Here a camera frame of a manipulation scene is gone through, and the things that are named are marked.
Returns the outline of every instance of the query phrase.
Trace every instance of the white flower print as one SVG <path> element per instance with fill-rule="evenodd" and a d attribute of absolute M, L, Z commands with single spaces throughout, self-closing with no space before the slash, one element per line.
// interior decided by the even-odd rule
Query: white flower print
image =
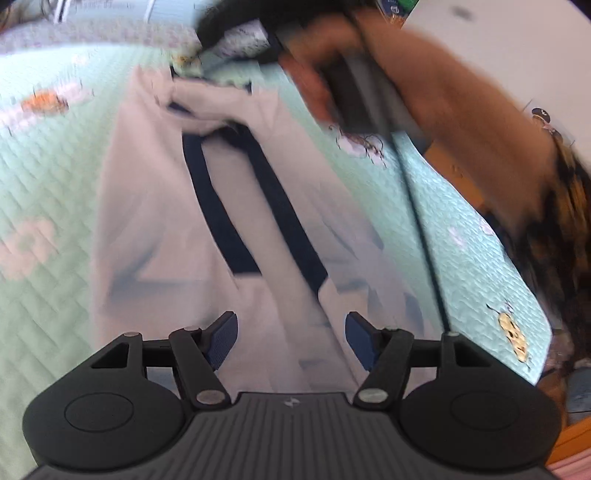
<path fill-rule="evenodd" d="M 0 270 L 7 280 L 27 278 L 38 264 L 55 254 L 56 229 L 46 218 L 19 223 L 4 242 L 0 242 Z"/>

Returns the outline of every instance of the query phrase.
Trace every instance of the bee print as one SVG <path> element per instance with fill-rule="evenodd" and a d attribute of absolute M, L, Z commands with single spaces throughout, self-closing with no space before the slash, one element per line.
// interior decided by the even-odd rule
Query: bee print
<path fill-rule="evenodd" d="M 513 319 L 513 307 L 511 304 L 508 301 L 505 302 L 506 311 L 504 312 L 499 312 L 488 305 L 487 308 L 498 314 L 497 320 L 499 325 L 505 332 L 507 340 L 509 340 L 511 346 L 513 347 L 513 351 L 515 352 L 517 359 L 520 362 L 527 363 L 527 341 L 525 340 L 525 335 Z"/>

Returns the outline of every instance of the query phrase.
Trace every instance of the cord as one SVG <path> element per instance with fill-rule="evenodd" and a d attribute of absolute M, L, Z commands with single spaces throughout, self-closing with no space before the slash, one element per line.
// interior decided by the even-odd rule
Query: cord
<path fill-rule="evenodd" d="M 352 23 L 352 25 L 357 30 L 359 37 L 361 38 L 363 49 L 367 52 L 368 55 L 370 55 L 373 58 L 373 56 L 371 55 L 371 50 L 369 48 L 369 44 L 367 42 L 367 39 L 363 33 L 363 30 L 361 29 L 361 26 L 357 22 L 357 19 L 355 18 L 355 16 L 352 15 L 350 13 L 350 11 L 347 11 L 345 13 L 345 17 Z M 377 92 L 377 95 L 380 97 L 380 100 L 381 100 L 379 102 L 379 104 L 381 105 L 381 108 L 382 108 L 382 113 L 383 113 L 382 117 L 387 119 L 387 118 L 389 118 L 389 116 L 388 116 L 385 108 L 388 103 L 384 99 L 384 96 L 382 94 L 382 90 L 381 90 L 381 88 L 379 88 L 376 78 L 374 76 L 372 76 L 371 78 L 374 83 L 374 85 L 373 85 L 374 90 Z M 417 225 L 418 237 L 421 242 L 421 246 L 423 248 L 423 255 L 425 256 L 425 263 L 427 264 L 427 271 L 428 271 L 429 280 L 431 281 L 431 286 L 433 288 L 433 293 L 435 295 L 435 302 L 437 305 L 437 310 L 439 311 L 439 315 L 441 316 L 441 323 L 443 326 L 443 332 L 447 333 L 447 332 L 452 331 L 452 328 L 451 328 L 451 324 L 450 324 L 450 320 L 449 320 L 449 315 L 447 313 L 447 307 L 445 305 L 445 301 L 443 300 L 443 289 L 441 288 L 441 284 L 439 282 L 439 277 L 437 276 L 437 270 L 435 268 L 435 262 L 433 260 L 432 254 L 431 254 L 431 248 L 429 246 L 427 234 L 426 234 L 425 228 L 423 226 L 423 223 L 421 222 L 421 217 L 418 212 L 418 203 L 415 198 L 413 188 L 411 187 L 410 176 L 408 174 L 408 170 L 406 168 L 406 165 L 405 165 L 404 161 L 402 160 L 402 154 L 400 153 L 400 150 L 398 149 L 398 147 L 396 146 L 396 143 L 392 139 L 392 131 L 393 131 L 392 125 L 390 125 L 387 121 L 383 122 L 383 123 L 384 123 L 383 125 L 376 125 L 376 128 L 378 130 L 377 133 L 378 133 L 378 135 L 380 135 L 384 139 L 384 142 L 386 143 L 386 145 L 389 146 L 389 148 L 392 150 L 394 158 L 396 159 L 396 162 L 398 163 L 398 166 L 400 167 L 400 172 L 402 174 L 402 183 L 404 184 L 404 189 L 405 189 L 407 197 L 408 197 L 408 203 L 409 203 L 410 209 L 413 213 L 413 218 L 414 218 L 415 224 Z"/>

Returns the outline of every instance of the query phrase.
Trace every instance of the poster on wall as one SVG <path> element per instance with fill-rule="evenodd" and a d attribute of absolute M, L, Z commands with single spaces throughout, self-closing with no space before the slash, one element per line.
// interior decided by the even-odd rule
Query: poster on wall
<path fill-rule="evenodd" d="M 382 13 L 393 23 L 402 26 L 418 0 L 377 0 Z"/>

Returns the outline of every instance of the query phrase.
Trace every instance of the bed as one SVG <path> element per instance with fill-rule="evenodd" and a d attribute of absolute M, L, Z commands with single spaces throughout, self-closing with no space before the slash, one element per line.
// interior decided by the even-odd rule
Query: bed
<path fill-rule="evenodd" d="M 171 45 L 87 44 L 0 57 L 0 478 L 34 467 L 21 432 L 30 400 L 91 352 L 89 251 L 101 159 L 129 71 L 165 66 Z M 371 159 L 320 129 L 277 67 L 251 64 L 217 74 L 224 82 L 277 88 L 364 208 L 415 292 L 421 314 L 440 320 L 400 171 L 389 152 Z M 67 106 L 48 89 L 61 92 Z M 19 110 L 28 100 L 50 114 Z M 414 180 L 453 328 L 531 382 L 540 376 L 550 328 L 482 218 L 399 139 Z M 509 301 L 528 343 L 520 362 L 499 328 Z"/>

